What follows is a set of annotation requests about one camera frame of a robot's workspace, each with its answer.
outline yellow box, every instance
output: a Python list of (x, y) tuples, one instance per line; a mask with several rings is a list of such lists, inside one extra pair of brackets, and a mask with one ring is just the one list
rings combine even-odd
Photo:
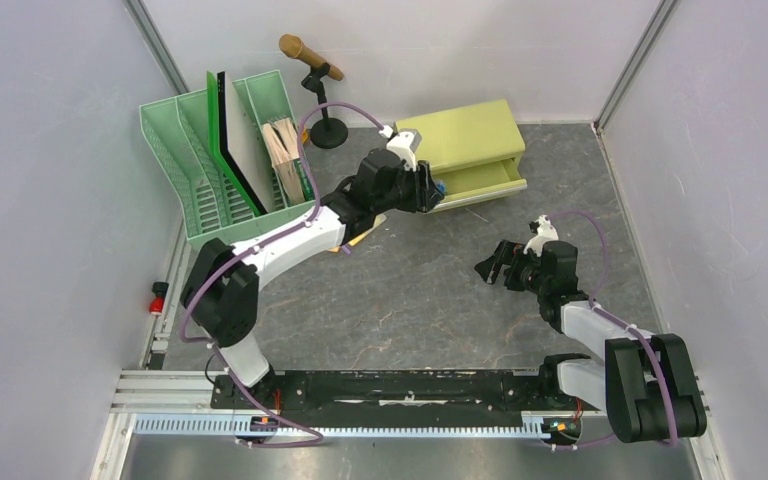
[(427, 161), (431, 176), (445, 185), (446, 198), (434, 212), (504, 197), (527, 186), (517, 171), (525, 142), (505, 100), (406, 118), (396, 128), (420, 133), (416, 158)]

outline black cable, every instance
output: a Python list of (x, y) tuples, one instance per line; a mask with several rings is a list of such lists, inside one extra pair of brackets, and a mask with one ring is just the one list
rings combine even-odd
[(204, 378), (207, 379), (208, 382), (210, 382), (211, 385), (214, 387), (216, 386), (216, 382), (213, 381), (208, 375), (207, 375), (207, 369), (210, 367), (210, 361), (213, 360), (213, 357), (215, 357), (216, 354), (210, 356), (210, 358), (207, 359), (207, 363), (204, 364)]

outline black stand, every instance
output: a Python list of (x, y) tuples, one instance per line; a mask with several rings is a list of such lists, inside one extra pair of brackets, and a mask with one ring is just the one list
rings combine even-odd
[[(322, 77), (328, 75), (331, 65), (323, 63), (319, 68), (310, 69), (310, 73), (302, 80), (302, 86), (316, 94), (316, 101), (322, 105), (328, 99), (325, 98), (325, 85)], [(310, 129), (310, 141), (319, 148), (337, 148), (349, 138), (349, 129), (346, 124), (337, 118), (328, 116), (328, 109), (322, 109), (322, 120), (313, 124)]]

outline robotic arm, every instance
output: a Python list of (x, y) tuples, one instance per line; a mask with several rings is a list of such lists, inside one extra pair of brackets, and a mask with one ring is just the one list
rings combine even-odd
[(216, 341), (228, 367), (246, 387), (255, 385), (270, 371), (251, 333), (261, 289), (289, 268), (369, 230), (380, 213), (392, 209), (425, 213), (443, 199), (428, 163), (416, 160), (419, 133), (403, 130), (393, 135), (389, 129), (381, 133), (389, 138), (387, 147), (370, 151), (356, 175), (325, 195), (316, 218), (308, 221), (309, 215), (303, 215), (279, 230), (290, 230), (298, 223), (304, 223), (304, 228), (263, 248), (258, 246), (260, 237), (230, 246), (214, 239), (199, 252), (181, 294), (185, 306), (221, 265), (250, 248), (254, 252), (211, 285), (193, 311), (193, 320)]
[[(475, 266), (485, 282), (496, 282), (503, 266), (508, 290), (537, 295), (540, 316), (559, 333), (583, 343), (599, 361), (582, 354), (551, 355), (540, 367), (544, 395), (563, 392), (608, 414), (623, 442), (669, 437), (666, 408), (653, 365), (630, 326), (611, 321), (578, 288), (578, 249), (559, 241), (551, 222), (541, 216), (530, 224), (535, 233), (527, 244), (503, 240), (493, 256)], [(706, 416), (696, 376), (684, 341), (677, 335), (655, 335), (636, 329), (650, 342), (664, 373), (679, 437), (705, 432)]]

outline yellow object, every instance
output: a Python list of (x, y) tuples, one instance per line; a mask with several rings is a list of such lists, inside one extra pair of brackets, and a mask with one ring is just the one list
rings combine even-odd
[[(367, 235), (372, 233), (373, 230), (375, 230), (376, 228), (378, 228), (379, 225), (384, 223), (384, 220), (387, 220), (387, 215), (381, 214), (381, 215), (378, 215), (377, 217), (375, 217), (375, 223), (372, 224), (372, 228), (370, 228), (369, 230), (361, 233), (357, 237), (349, 240), (349, 246), (350, 247), (354, 247), (355, 245), (360, 243), (361, 240), (366, 238)], [(340, 247), (334, 247), (334, 248), (329, 249), (328, 251), (331, 252), (331, 253), (337, 253), (337, 252), (340, 251)]]
[(416, 158), (443, 182), (446, 198), (432, 212), (504, 197), (527, 185), (517, 170), (525, 142), (505, 100), (406, 118), (396, 128), (419, 131)]

